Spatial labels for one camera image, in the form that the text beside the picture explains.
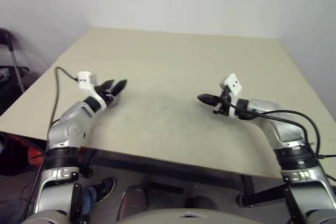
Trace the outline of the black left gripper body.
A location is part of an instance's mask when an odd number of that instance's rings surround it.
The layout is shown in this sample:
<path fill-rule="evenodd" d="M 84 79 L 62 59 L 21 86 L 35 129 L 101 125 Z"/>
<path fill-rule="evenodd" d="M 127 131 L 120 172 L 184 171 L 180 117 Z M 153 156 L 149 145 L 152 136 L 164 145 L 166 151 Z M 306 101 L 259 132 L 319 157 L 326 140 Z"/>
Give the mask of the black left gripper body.
<path fill-rule="evenodd" d="M 106 105 L 112 105 L 115 97 L 111 94 L 111 92 L 104 92 L 103 85 L 95 86 L 96 93 L 103 99 Z"/>

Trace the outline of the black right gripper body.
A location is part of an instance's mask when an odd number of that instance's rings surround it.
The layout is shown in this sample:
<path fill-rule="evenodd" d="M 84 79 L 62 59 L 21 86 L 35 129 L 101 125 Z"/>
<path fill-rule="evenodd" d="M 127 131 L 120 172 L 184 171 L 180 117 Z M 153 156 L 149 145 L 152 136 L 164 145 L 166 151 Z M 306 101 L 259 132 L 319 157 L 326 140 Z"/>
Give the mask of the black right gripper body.
<path fill-rule="evenodd" d="M 216 107 L 213 109 L 214 114 L 229 115 L 231 108 L 231 97 L 229 93 L 223 91 L 218 98 Z"/>

